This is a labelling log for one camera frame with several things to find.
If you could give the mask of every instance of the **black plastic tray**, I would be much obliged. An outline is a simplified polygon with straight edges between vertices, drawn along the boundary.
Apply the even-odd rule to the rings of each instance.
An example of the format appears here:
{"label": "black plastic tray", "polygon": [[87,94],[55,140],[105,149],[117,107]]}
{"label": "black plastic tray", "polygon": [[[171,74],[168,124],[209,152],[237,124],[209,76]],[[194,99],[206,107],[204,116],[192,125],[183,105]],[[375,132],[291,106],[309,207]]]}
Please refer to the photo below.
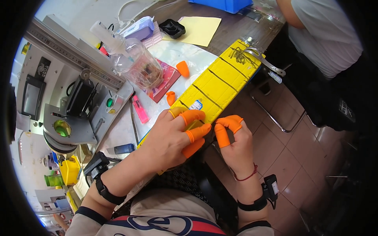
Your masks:
{"label": "black plastic tray", "polygon": [[163,23],[159,24],[159,28],[164,33],[168,34],[172,39],[177,39],[181,35],[186,33],[185,27],[172,19],[168,19]]}

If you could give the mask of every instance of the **pink lighter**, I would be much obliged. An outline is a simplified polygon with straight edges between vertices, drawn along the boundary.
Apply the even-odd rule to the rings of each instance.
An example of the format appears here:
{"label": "pink lighter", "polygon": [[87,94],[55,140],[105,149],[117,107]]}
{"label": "pink lighter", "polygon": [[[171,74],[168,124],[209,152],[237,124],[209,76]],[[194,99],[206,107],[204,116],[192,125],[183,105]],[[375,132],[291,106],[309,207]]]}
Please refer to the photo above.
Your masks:
{"label": "pink lighter", "polygon": [[136,113],[138,114],[139,119],[141,120],[142,124],[146,123],[149,119],[146,115],[146,112],[144,111],[142,104],[139,101],[139,98],[134,95],[132,97],[133,105],[135,107]]}

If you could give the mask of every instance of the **machine display screen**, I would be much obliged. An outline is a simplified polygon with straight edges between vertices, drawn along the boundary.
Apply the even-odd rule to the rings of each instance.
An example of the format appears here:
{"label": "machine display screen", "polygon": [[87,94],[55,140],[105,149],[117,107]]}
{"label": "machine display screen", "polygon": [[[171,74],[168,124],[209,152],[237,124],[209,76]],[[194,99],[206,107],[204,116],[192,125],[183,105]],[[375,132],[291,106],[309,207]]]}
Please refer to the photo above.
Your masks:
{"label": "machine display screen", "polygon": [[23,111],[35,115],[36,114],[36,108],[38,103],[38,96],[39,96],[39,88],[37,88],[34,85],[27,84],[26,90],[25,90],[25,100],[24,100],[24,108]]}
{"label": "machine display screen", "polygon": [[24,93],[22,97],[21,113],[30,116],[32,120],[39,120],[39,113],[42,105],[43,93],[46,83],[39,81],[31,75],[26,76]]}

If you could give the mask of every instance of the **plastic bottle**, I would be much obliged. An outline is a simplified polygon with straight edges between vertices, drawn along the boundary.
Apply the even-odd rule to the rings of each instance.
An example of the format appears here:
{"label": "plastic bottle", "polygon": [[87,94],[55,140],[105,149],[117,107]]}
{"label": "plastic bottle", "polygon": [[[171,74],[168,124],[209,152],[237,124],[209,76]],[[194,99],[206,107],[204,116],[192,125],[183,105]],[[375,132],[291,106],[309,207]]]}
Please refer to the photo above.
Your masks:
{"label": "plastic bottle", "polygon": [[100,21],[90,31],[105,44],[114,69],[120,75],[144,90],[163,82],[163,68],[138,39],[113,35]]}

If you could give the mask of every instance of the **person's left hand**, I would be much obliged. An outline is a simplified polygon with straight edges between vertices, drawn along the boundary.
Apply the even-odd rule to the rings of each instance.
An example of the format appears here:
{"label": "person's left hand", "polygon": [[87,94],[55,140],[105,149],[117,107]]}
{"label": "person's left hand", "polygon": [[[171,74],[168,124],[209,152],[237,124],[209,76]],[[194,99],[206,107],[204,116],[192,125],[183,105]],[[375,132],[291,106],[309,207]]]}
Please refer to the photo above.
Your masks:
{"label": "person's left hand", "polygon": [[203,111],[183,107],[162,111],[138,149],[148,168],[154,172],[165,171],[193,155],[204,144],[203,136],[210,131],[211,124],[184,130],[194,120],[204,118]]}

